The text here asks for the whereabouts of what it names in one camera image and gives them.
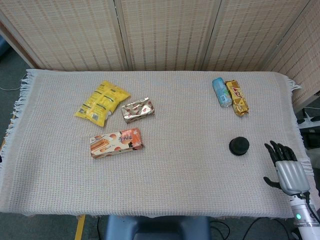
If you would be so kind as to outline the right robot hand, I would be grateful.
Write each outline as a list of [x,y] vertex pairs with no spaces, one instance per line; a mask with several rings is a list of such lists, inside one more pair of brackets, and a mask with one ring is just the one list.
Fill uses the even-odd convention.
[[311,189],[304,168],[290,147],[272,140],[264,146],[278,178],[278,182],[275,182],[265,176],[263,180],[267,185],[282,190],[288,196],[304,194]]

